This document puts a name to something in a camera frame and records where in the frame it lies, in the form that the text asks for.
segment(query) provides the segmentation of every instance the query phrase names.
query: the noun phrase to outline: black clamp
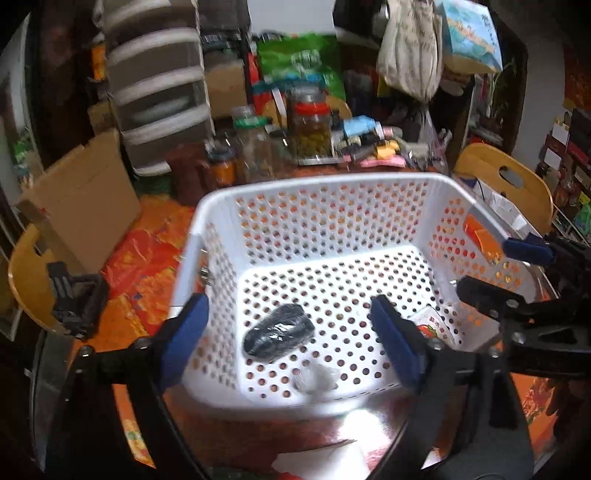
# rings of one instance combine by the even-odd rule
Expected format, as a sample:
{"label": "black clamp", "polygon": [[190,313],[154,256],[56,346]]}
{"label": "black clamp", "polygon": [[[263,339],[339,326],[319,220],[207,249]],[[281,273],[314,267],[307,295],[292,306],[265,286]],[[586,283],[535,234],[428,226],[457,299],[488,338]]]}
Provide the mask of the black clamp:
{"label": "black clamp", "polygon": [[51,314],[72,336],[92,337],[109,298],[109,285],[103,275],[72,277],[64,262],[47,264],[47,273],[56,300]]}

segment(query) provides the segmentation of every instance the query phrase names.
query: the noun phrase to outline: white paper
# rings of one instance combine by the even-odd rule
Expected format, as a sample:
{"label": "white paper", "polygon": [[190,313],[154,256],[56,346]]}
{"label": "white paper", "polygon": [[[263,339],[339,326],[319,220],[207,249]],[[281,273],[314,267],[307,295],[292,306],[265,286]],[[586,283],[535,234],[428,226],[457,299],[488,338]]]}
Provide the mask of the white paper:
{"label": "white paper", "polygon": [[546,155],[544,156],[544,163],[546,163],[547,165],[550,165],[550,167],[552,167],[555,170],[560,170],[560,162],[561,161],[562,161],[562,158],[560,158],[560,155],[555,154],[549,148],[546,149]]}
{"label": "white paper", "polygon": [[552,128],[552,136],[563,145],[569,141],[569,131],[565,127],[565,124],[554,124]]}
{"label": "white paper", "polygon": [[304,480],[365,480],[369,475],[357,442],[306,452],[280,453],[272,467]]}

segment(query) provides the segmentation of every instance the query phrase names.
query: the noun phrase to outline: white tote bag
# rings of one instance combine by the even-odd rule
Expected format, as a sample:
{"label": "white tote bag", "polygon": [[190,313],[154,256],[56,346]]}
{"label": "white tote bag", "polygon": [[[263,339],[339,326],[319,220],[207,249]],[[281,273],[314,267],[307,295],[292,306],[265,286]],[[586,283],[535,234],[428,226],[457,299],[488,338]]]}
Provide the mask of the white tote bag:
{"label": "white tote bag", "polygon": [[390,10],[376,69],[386,83],[427,103],[443,72],[441,16],[429,0],[387,0]]}

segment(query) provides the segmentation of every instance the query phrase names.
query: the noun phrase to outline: jar lid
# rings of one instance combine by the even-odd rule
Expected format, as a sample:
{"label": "jar lid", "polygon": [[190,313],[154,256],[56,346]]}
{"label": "jar lid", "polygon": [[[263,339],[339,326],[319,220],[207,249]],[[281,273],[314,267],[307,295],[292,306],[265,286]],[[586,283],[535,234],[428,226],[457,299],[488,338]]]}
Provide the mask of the jar lid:
{"label": "jar lid", "polygon": [[247,129],[264,127],[267,124],[266,116],[251,116],[249,118],[241,118],[234,121],[234,128]]}
{"label": "jar lid", "polygon": [[269,136],[271,138],[287,138],[289,136],[289,132],[287,130],[278,128],[277,130],[271,130],[269,132]]}
{"label": "jar lid", "polygon": [[231,147],[216,148],[207,154],[207,157],[211,163],[223,163],[233,159],[235,156],[236,151]]}
{"label": "jar lid", "polygon": [[328,115],[330,108],[325,103],[298,103],[295,112],[299,115]]}

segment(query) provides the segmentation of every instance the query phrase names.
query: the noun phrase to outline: green bag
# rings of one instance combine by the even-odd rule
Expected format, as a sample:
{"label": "green bag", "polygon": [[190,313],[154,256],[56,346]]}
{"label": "green bag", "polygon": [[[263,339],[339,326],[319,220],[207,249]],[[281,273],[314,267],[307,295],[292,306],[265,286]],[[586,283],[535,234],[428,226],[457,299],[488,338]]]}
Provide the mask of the green bag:
{"label": "green bag", "polygon": [[339,45],[335,35],[315,33],[296,38],[259,42],[256,45],[265,80],[310,78],[322,75],[329,94],[345,100],[339,77]]}

